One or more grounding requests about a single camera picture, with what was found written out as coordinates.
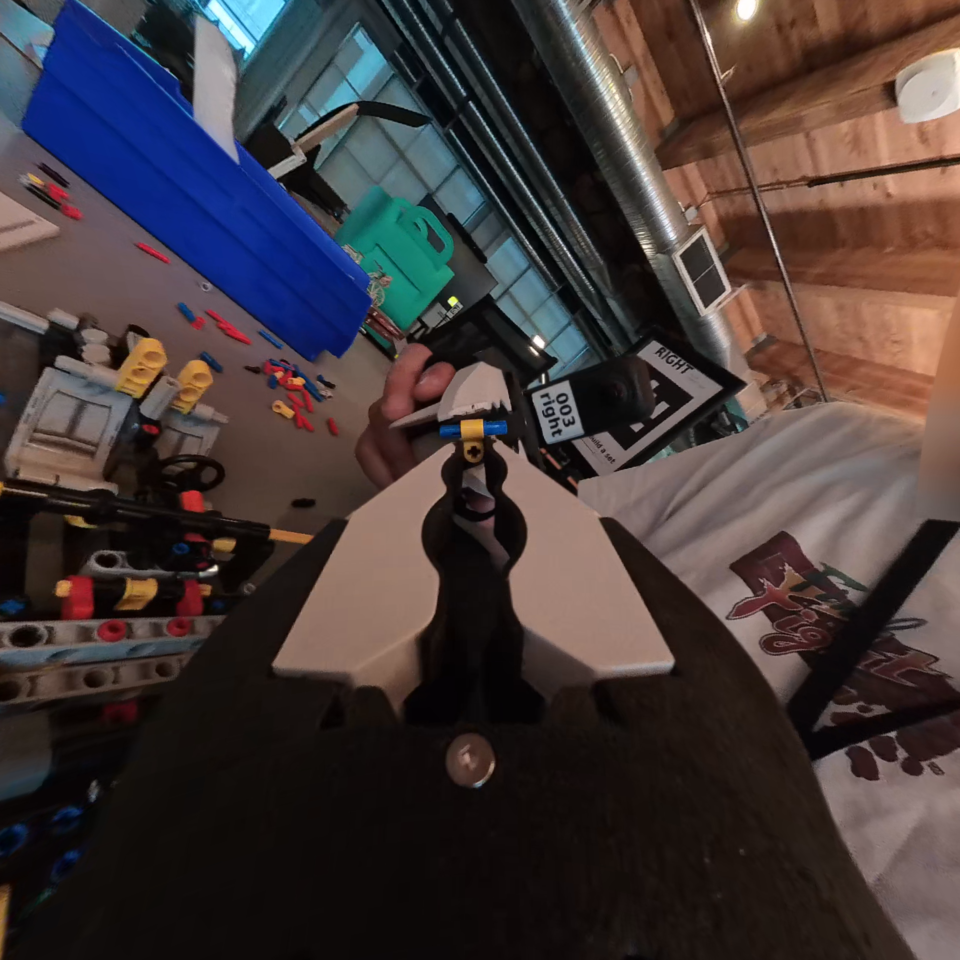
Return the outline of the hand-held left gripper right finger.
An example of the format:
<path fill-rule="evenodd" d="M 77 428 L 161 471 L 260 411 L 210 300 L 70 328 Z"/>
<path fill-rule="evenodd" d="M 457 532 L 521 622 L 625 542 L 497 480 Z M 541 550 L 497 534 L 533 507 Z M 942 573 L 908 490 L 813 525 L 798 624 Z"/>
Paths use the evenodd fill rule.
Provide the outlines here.
<path fill-rule="evenodd" d="M 669 673 L 674 655 L 598 513 L 526 457 L 501 458 L 502 494 L 520 511 L 525 544 L 508 563 L 506 533 L 480 540 L 507 576 L 523 629 L 522 678 L 534 690 L 563 690 Z"/>

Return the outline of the white square vent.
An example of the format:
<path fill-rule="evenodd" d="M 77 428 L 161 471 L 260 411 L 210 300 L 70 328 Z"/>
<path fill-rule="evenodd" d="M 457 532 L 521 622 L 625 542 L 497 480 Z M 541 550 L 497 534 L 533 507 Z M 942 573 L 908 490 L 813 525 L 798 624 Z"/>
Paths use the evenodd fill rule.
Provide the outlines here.
<path fill-rule="evenodd" d="M 671 260 L 700 316 L 723 306 L 732 294 L 732 283 L 705 226 L 673 251 Z"/>

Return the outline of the teal plastic case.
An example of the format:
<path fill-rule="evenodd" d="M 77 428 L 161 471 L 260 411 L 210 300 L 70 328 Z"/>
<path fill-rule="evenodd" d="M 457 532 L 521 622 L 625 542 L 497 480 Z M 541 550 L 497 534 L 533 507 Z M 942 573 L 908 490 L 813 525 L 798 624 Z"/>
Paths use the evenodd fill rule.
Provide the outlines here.
<path fill-rule="evenodd" d="M 453 238 L 431 210 L 372 186 L 343 221 L 336 242 L 370 278 L 389 279 L 379 310 L 408 330 L 453 280 Z"/>

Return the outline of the silver ventilation duct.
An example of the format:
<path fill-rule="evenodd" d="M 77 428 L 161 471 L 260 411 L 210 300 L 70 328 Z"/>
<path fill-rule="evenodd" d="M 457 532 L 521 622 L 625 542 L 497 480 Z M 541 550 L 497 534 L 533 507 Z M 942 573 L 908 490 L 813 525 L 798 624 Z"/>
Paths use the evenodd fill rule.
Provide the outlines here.
<path fill-rule="evenodd" d="M 698 306 L 673 256 L 692 237 L 593 16 L 579 2 L 512 3 L 692 346 L 748 372 L 723 313 Z"/>

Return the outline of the blue plastic bin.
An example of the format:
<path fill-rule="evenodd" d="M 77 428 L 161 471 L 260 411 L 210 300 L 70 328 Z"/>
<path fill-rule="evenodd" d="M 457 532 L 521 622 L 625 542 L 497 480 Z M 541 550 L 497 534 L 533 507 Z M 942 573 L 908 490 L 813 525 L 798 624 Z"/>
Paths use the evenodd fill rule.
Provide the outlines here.
<path fill-rule="evenodd" d="M 175 77 L 80 2 L 54 21 L 25 134 L 308 361 L 345 354 L 367 274 Z"/>

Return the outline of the cluster of small lego bushes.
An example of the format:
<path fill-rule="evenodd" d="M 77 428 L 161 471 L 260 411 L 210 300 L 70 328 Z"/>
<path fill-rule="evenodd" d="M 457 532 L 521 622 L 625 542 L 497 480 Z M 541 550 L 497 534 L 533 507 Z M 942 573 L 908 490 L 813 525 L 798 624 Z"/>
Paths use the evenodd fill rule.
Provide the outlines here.
<path fill-rule="evenodd" d="M 31 195 L 39 198 L 64 217 L 77 222 L 82 221 L 84 214 L 71 202 L 69 181 L 46 163 L 38 163 L 37 170 L 42 176 L 33 172 L 24 172 L 18 174 L 18 183 Z"/>

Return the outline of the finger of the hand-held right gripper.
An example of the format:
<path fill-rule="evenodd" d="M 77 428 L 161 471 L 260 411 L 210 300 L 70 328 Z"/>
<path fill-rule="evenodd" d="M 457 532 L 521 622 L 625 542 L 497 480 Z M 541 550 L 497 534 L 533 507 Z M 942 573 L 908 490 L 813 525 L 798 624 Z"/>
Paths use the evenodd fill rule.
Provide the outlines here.
<path fill-rule="evenodd" d="M 506 372 L 484 362 L 456 371 L 440 399 L 442 415 L 486 415 L 499 408 L 513 412 Z"/>
<path fill-rule="evenodd" d="M 416 430 L 422 427 L 438 429 L 441 426 L 451 426 L 462 421 L 484 419 L 489 412 L 489 401 L 459 402 L 458 404 L 437 401 L 394 420 L 389 429 L 392 431 Z"/>

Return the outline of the black yellow lego car chassis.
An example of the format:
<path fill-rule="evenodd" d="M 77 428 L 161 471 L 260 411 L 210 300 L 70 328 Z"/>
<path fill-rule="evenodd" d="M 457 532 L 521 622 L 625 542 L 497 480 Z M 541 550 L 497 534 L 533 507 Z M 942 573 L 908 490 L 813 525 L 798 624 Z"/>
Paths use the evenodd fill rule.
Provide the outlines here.
<path fill-rule="evenodd" d="M 2 303 L 3 939 L 79 861 L 162 691 L 311 539 L 213 509 L 222 366 L 167 366 L 142 327 Z"/>

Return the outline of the white printed shirt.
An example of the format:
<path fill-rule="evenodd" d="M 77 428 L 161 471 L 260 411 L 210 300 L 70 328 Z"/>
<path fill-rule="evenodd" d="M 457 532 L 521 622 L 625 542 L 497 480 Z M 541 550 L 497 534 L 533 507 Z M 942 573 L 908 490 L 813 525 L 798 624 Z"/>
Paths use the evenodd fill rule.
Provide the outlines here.
<path fill-rule="evenodd" d="M 784 705 L 919 532 L 924 427 L 850 403 L 588 480 L 580 498 L 690 588 Z M 958 710 L 814 762 L 840 834 L 916 958 L 958 958 Z"/>

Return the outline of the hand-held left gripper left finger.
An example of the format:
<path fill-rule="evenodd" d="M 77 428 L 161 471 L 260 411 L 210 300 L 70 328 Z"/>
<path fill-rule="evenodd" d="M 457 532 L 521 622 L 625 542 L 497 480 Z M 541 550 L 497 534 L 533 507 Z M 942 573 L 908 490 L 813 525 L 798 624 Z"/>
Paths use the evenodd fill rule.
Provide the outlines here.
<path fill-rule="evenodd" d="M 433 620 L 439 558 L 453 524 L 435 453 L 348 518 L 272 662 L 280 678 L 410 694 L 422 682 L 420 638 Z"/>

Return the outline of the person's right hand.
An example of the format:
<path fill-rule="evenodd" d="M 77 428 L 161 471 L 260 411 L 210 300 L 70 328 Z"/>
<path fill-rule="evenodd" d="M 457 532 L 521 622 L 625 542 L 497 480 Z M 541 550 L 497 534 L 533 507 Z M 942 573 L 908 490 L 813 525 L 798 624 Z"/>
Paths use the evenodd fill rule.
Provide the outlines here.
<path fill-rule="evenodd" d="M 455 377 L 454 366 L 433 359 L 429 347 L 409 343 L 387 373 L 382 393 L 368 409 L 354 453 L 366 478 L 383 490 L 417 465 L 411 441 L 393 423 L 439 402 Z"/>

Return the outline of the pile of coloured lego pins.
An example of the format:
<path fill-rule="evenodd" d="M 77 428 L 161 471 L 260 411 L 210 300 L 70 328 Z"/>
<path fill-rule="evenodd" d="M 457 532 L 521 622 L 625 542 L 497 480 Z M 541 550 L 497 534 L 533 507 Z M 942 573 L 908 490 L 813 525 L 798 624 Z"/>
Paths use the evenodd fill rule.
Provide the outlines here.
<path fill-rule="evenodd" d="M 192 310 L 178 301 L 175 309 L 192 330 L 201 331 L 211 322 L 213 328 L 231 342 L 244 347 L 264 345 L 273 348 L 274 354 L 266 359 L 243 366 L 243 371 L 261 378 L 267 388 L 277 397 L 270 402 L 270 410 L 286 422 L 305 432 L 313 433 L 313 416 L 322 403 L 332 398 L 332 385 L 322 377 L 308 374 L 296 363 L 281 356 L 285 343 L 267 329 L 260 329 L 252 339 L 243 330 L 228 321 L 220 313 L 205 309 L 202 313 Z"/>

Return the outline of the white round ceiling device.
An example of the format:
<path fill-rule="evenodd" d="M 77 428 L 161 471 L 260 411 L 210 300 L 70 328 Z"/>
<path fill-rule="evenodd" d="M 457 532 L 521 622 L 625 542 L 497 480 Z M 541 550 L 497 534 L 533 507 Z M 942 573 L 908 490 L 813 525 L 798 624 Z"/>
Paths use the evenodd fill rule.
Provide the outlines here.
<path fill-rule="evenodd" d="M 894 78 L 894 101 L 900 121 L 920 124 L 959 111 L 959 49 L 928 54 Z"/>

